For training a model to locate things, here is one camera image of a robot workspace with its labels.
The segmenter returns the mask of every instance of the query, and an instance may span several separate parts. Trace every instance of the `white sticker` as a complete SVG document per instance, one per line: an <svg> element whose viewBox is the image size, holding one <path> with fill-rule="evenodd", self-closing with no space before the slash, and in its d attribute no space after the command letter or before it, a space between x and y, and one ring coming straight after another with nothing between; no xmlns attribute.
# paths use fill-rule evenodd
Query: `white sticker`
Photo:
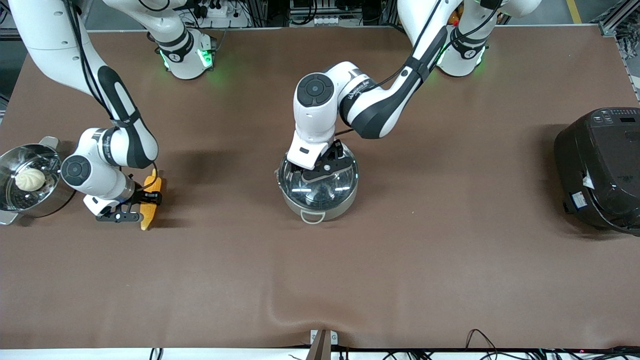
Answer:
<svg viewBox="0 0 640 360"><path fill-rule="evenodd" d="M577 192L574 193L573 195L571 195L571 197L573 198L573 203L575 204L575 207L580 209L580 208L584 208L585 206L587 206L587 200L584 198L584 195L582 194L582 192Z"/></svg>

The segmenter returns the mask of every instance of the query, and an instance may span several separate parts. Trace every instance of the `brown table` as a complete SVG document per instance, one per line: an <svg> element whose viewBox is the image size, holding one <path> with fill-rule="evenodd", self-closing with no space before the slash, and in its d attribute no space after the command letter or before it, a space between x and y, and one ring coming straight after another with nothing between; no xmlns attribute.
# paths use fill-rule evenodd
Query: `brown table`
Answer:
<svg viewBox="0 0 640 360"><path fill-rule="evenodd" d="M596 27L496 29L483 64L435 72L388 137L343 136L360 190L318 226L273 174L296 83L342 60L383 79L405 36L232 31L193 81L165 72L144 34L92 39L160 143L166 202L148 232L94 221L81 196L0 229L1 347L279 347L320 327L352 347L462 347L474 327L498 347L640 340L640 241L565 216L552 161L565 125L638 105ZM109 126L93 99L28 60L0 151L92 126Z"/></svg>

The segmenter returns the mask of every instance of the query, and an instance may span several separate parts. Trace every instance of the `yellow floor line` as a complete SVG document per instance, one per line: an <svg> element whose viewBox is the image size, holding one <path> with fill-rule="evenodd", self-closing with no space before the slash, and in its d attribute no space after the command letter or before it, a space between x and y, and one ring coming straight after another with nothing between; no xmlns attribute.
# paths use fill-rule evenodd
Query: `yellow floor line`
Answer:
<svg viewBox="0 0 640 360"><path fill-rule="evenodd" d="M566 0L566 5L569 7L569 12L571 13L571 19L573 20L573 23L582 24L582 19L580 19L578 7L575 5L575 0Z"/></svg>

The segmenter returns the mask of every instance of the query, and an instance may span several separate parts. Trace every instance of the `white surface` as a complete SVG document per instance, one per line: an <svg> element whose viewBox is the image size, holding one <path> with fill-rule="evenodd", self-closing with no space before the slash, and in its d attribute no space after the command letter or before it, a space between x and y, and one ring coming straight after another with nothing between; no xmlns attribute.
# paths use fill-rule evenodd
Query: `white surface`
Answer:
<svg viewBox="0 0 640 360"><path fill-rule="evenodd" d="M150 348L98 348L98 349L42 349L42 350L0 350L2 360L147 360ZM292 360L292 356L305 360L308 349L286 348L166 348L163 360ZM528 358L524 353L509 354ZM382 360L387 352L350 352L349 360ZM431 356L433 360L480 360L486 352L441 352ZM572 360L568 354L560 354L562 360ZM598 355L579 354L585 360ZM406 353L396 353L397 360L408 360ZM339 360L338 352L332 353L332 360ZM555 360L552 355L548 360ZM507 356L491 356L490 360L513 360Z"/></svg>

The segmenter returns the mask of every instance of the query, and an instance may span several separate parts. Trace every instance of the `metal frame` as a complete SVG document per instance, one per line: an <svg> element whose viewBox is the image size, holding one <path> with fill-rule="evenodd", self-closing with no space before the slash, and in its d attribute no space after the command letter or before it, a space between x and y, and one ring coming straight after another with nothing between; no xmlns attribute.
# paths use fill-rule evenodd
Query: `metal frame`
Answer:
<svg viewBox="0 0 640 360"><path fill-rule="evenodd" d="M623 22L638 6L640 6L640 0L625 0L618 5L616 9L609 14L609 16L598 24L600 26L602 36L615 36L618 25L620 25L620 23Z"/></svg>

